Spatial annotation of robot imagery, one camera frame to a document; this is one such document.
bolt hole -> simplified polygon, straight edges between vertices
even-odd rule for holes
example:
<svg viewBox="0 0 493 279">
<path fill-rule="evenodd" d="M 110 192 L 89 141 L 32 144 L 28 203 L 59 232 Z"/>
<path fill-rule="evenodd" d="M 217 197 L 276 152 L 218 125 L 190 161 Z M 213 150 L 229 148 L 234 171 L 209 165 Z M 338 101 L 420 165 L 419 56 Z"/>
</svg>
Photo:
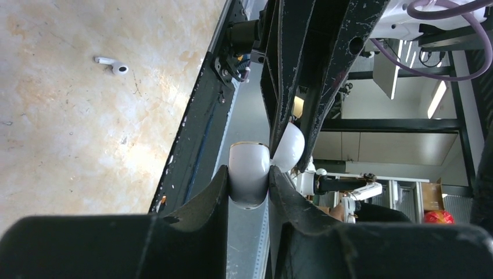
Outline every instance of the bolt hole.
<svg viewBox="0 0 493 279">
<path fill-rule="evenodd" d="M 358 54 L 364 47 L 365 42 L 360 37 L 355 37 L 349 42 L 349 52 L 353 55 Z"/>
</svg>

red object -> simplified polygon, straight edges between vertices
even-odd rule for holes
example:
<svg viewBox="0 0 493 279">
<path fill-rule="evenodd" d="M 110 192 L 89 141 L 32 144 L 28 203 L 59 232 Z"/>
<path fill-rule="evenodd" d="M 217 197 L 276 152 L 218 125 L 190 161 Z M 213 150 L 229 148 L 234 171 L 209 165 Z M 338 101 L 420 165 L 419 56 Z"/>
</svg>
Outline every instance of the red object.
<svg viewBox="0 0 493 279">
<path fill-rule="evenodd" d="M 443 210 L 427 212 L 424 215 L 424 222 L 433 224 L 455 224 L 455 220 L 452 215 Z"/>
</svg>

yellow object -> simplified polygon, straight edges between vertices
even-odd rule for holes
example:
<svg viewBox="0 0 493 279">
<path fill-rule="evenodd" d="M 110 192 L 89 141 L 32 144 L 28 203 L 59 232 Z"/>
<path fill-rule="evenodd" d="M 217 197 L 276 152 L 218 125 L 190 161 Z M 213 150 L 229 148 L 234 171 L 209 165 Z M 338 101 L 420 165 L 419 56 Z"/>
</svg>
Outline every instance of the yellow object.
<svg viewBox="0 0 493 279">
<path fill-rule="evenodd" d="M 294 106 L 293 106 L 293 115 L 296 118 L 301 118 L 303 115 L 303 104 L 305 103 L 305 100 L 302 98 L 296 96 L 294 97 Z"/>
</svg>

person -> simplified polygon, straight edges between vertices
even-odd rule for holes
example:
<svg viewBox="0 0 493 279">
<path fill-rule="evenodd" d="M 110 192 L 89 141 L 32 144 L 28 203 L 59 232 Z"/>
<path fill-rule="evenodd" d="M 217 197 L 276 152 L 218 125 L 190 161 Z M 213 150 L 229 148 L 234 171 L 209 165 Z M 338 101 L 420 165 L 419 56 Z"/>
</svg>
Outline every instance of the person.
<svg viewBox="0 0 493 279">
<path fill-rule="evenodd" d="M 336 207 L 331 209 L 328 214 L 333 218 L 343 221 L 344 220 L 344 207 L 339 203 Z M 372 205 L 371 203 L 361 202 L 361 208 L 355 212 L 357 215 L 356 222 L 401 222 L 412 223 L 411 219 L 406 214 L 385 208 L 380 205 Z"/>
</svg>

gold rim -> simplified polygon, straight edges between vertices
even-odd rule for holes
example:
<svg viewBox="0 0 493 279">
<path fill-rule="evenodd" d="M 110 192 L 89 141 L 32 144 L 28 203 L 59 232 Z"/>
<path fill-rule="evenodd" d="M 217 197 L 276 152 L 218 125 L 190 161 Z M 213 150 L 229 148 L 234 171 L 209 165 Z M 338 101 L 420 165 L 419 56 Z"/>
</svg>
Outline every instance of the gold rim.
<svg viewBox="0 0 493 279">
<path fill-rule="evenodd" d="M 265 144 L 263 144 L 263 143 L 261 143 L 261 142 L 257 142 L 257 141 L 240 141 L 240 142 L 237 142 L 237 143 L 235 143 L 235 144 L 232 144 L 232 145 L 230 146 L 230 148 L 232 148 L 233 146 L 241 145 L 241 144 L 263 145 L 263 146 L 265 146 L 265 147 L 269 148 L 267 145 L 265 145 Z"/>
</svg>

